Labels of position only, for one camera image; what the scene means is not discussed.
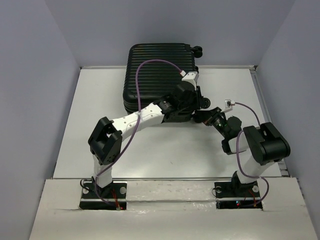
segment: screw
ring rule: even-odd
[[[252,191],[254,191],[255,193],[259,192],[259,187],[258,186],[253,186]]]
[[[215,192],[216,192],[217,194],[222,193],[222,191],[221,191],[221,186],[216,186],[216,187],[215,187]]]
[[[126,192],[127,192],[127,189],[126,189],[124,186],[122,186],[122,187],[120,188],[120,193],[121,193],[121,194],[126,194]]]

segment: black mounting plate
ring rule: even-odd
[[[104,187],[100,190],[100,196],[107,200],[109,204],[102,202],[99,197],[95,193],[95,185],[92,181],[83,181],[83,186],[88,188],[90,191],[86,189],[82,189],[81,199],[79,203],[79,208],[83,210],[117,210],[115,199],[111,193],[111,190],[114,190],[117,201],[121,210],[127,209],[127,183],[126,182],[112,182],[108,186]]]
[[[253,200],[245,201],[216,201],[216,209],[263,209],[262,203],[259,202],[256,206],[253,205]]]
[[[233,189],[231,181],[216,181],[214,182],[215,197],[217,199],[223,198],[251,198],[253,193],[255,198],[260,198],[260,192],[254,192],[252,188],[258,187],[258,183],[253,182],[250,188],[239,188],[236,191]]]

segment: ribbed suitcase shell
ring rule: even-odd
[[[190,45],[184,43],[142,43],[131,47],[126,67],[123,102],[125,110],[131,114],[138,110],[136,91],[136,71],[146,60],[162,59],[176,64],[185,72],[197,71],[194,53]],[[145,64],[139,71],[138,83],[142,108],[154,100],[170,93],[181,82],[181,75],[173,66],[162,62]],[[186,122],[190,111],[182,112],[170,122]]]

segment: red wire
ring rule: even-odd
[[[253,194],[253,192],[251,190],[249,190],[249,193],[252,195],[253,197],[253,206],[256,207],[256,198],[255,195]]]
[[[115,206],[116,206],[117,208],[119,208],[120,205],[119,205],[119,202],[118,202],[118,199],[117,199],[117,194],[116,194],[115,190],[112,189],[112,190],[111,190],[111,193],[112,193],[112,196],[113,196],[114,201],[115,201]]]

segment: gray wall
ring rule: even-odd
[[[0,6],[0,239],[29,239],[78,65],[43,0]]]
[[[274,124],[291,145],[286,164],[298,177],[320,237],[320,1],[297,0],[265,53],[258,79]]]
[[[294,0],[45,0],[81,66],[126,65],[136,43],[200,45],[198,65],[258,65]]]

